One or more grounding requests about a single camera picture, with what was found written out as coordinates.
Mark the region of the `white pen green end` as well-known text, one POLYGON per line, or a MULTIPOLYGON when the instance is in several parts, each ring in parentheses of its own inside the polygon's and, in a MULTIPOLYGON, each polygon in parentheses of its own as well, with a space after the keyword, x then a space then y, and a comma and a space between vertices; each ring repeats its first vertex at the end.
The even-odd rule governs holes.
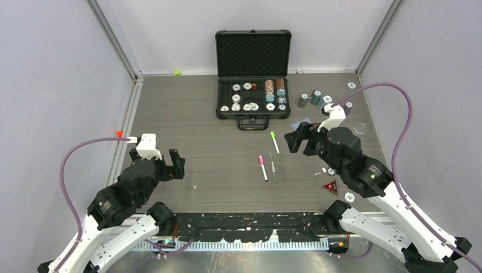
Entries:
POLYGON ((275 132, 274 132, 274 131, 271 131, 271 132, 270 132, 270 135, 271 135, 271 138, 272 138, 274 147, 275 147, 276 154, 279 155, 279 154, 280 154, 280 150, 279 150, 279 146, 278 146, 278 144, 277 144, 275 132))

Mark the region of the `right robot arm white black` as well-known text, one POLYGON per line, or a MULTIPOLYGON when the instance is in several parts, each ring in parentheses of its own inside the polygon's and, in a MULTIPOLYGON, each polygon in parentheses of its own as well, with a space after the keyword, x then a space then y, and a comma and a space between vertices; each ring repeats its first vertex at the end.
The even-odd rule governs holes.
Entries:
POLYGON ((469 240, 443 235, 437 224, 416 212, 418 206, 397 188, 390 169, 364 155, 361 140, 350 129, 319 129, 316 124, 302 122, 284 139, 291 153, 306 140, 304 155, 319 156, 350 190, 376 205, 397 225, 381 224, 336 200, 322 215, 329 232, 343 230, 364 237, 396 256, 408 272, 457 272, 455 262, 468 254, 472 247, 469 240))

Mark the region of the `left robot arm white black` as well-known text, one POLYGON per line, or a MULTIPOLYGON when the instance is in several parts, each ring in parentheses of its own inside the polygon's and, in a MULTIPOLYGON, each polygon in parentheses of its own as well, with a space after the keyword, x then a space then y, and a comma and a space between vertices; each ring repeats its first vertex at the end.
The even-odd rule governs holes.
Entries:
POLYGON ((136 224, 110 242, 105 239, 147 203, 161 181, 181 180, 185 159, 170 149, 172 165, 164 159, 143 159, 135 149, 129 152, 132 163, 118 176, 117 182, 101 189, 87 208, 84 228, 70 254, 64 250, 58 258, 39 265, 38 272, 106 272, 130 248, 152 235, 168 235, 174 230, 174 214, 156 202, 136 224))

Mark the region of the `white pen blue tip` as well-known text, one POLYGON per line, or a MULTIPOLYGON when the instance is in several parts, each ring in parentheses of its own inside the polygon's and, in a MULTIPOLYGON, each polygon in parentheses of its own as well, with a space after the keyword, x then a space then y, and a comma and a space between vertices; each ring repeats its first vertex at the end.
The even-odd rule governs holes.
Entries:
POLYGON ((259 155, 259 163, 260 163, 260 167, 261 167, 261 170, 262 170, 262 173, 263 173, 264 181, 268 181, 267 172, 266 172, 266 169, 265 169, 265 166, 264 166, 264 159, 261 155, 259 155))

